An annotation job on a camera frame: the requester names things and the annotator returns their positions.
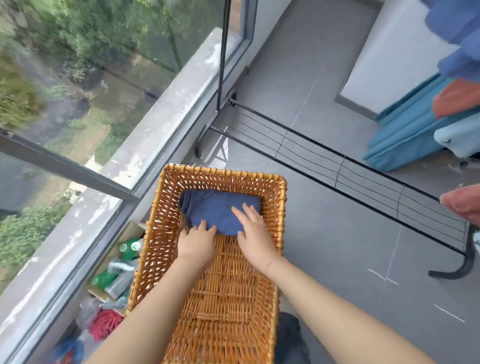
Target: white wall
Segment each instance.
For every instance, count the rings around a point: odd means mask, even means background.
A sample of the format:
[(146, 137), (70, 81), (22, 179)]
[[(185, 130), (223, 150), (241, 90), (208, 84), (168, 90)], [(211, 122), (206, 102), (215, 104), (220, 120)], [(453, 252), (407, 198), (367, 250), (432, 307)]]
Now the white wall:
[(253, 60), (291, 0), (258, 0), (253, 42), (247, 51), (247, 64)]
[(387, 0), (341, 95), (374, 112), (437, 72), (456, 49), (430, 32), (419, 0)]

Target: dark pants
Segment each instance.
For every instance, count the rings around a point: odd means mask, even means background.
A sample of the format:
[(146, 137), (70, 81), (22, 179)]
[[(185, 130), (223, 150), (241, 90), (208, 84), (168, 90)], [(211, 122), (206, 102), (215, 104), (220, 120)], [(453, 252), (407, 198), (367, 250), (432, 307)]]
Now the dark pants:
[(301, 337), (300, 322), (286, 312), (278, 314), (275, 364), (310, 364), (309, 350)]

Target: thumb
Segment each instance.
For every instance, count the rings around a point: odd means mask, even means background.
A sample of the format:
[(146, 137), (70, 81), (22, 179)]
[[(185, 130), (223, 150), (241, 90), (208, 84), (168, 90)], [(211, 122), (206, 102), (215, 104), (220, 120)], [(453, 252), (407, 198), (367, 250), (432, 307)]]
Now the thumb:
[(239, 241), (239, 244), (243, 244), (243, 242), (245, 240), (247, 240), (247, 238), (245, 237), (245, 233), (243, 231), (239, 231), (238, 232), (238, 241)]

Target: green bottle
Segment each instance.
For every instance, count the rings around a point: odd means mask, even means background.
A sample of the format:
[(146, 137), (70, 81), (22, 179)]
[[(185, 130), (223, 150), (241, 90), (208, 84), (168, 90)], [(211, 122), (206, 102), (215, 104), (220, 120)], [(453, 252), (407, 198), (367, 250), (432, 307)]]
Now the green bottle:
[(143, 239), (131, 239), (126, 243), (120, 245), (120, 252), (122, 253), (122, 260), (128, 262), (138, 258), (142, 249)]
[(101, 290), (104, 290), (106, 287), (108, 287), (116, 278), (118, 277), (118, 274), (111, 274), (108, 273), (107, 271), (103, 272), (102, 274), (99, 274), (92, 279), (92, 286), (98, 287)]

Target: coral garment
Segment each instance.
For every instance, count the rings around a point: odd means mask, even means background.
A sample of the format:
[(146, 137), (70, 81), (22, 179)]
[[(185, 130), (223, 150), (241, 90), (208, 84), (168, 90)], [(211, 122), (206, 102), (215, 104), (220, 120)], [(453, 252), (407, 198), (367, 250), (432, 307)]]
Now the coral garment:
[(432, 110), (437, 119), (480, 105), (480, 83), (457, 78), (433, 100)]
[(480, 183), (447, 192), (440, 196), (440, 203), (471, 223), (480, 225)]

